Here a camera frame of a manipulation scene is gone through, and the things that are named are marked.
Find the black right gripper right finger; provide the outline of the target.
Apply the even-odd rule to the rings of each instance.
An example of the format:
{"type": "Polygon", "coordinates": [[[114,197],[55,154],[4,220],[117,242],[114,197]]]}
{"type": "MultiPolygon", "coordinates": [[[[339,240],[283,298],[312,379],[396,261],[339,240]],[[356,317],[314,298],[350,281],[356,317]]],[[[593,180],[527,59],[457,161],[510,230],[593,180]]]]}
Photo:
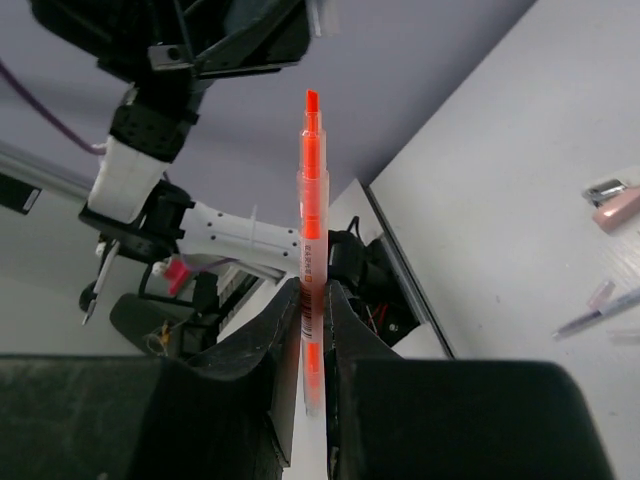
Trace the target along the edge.
{"type": "Polygon", "coordinates": [[[332,479],[609,479],[587,403],[559,365],[396,354],[325,294],[332,479]]]}

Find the orange highlighter pen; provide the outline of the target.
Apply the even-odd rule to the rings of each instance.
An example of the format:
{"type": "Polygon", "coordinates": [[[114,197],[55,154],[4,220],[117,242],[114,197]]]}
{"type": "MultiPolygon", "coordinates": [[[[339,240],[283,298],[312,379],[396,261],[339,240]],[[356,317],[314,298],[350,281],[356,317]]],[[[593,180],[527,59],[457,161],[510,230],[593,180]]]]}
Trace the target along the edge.
{"type": "Polygon", "coordinates": [[[326,132],[319,94],[306,92],[298,172],[300,206],[300,303],[303,392],[306,414],[317,416],[324,402],[324,298],[328,278],[326,132]]]}

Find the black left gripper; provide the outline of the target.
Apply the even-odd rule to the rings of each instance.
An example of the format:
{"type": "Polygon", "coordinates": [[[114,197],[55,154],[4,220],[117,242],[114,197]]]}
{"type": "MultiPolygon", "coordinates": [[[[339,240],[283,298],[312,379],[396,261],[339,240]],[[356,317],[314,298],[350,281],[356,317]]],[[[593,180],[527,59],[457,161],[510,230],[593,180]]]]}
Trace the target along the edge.
{"type": "Polygon", "coordinates": [[[46,30],[129,83],[276,73],[311,42],[302,1],[32,1],[46,30]]]}

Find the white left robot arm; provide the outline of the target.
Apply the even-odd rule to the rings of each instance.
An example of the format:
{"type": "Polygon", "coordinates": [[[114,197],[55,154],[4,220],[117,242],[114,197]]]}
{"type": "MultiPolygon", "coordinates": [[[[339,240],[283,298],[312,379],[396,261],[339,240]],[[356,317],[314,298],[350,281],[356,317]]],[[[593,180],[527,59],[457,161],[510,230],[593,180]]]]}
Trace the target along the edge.
{"type": "Polygon", "coordinates": [[[301,1],[35,1],[35,19],[128,84],[80,220],[124,256],[220,257],[262,278],[297,270],[297,231],[213,209],[168,182],[207,89],[276,73],[310,41],[301,1]]]}

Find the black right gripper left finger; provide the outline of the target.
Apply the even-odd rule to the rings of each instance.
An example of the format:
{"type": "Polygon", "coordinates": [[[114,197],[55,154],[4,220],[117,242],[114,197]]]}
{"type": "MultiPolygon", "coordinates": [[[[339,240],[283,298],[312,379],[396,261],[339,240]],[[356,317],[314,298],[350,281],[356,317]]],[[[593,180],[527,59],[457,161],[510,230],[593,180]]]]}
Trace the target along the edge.
{"type": "Polygon", "coordinates": [[[290,465],[300,284],[188,361],[5,355],[5,479],[278,479],[290,465]]]}

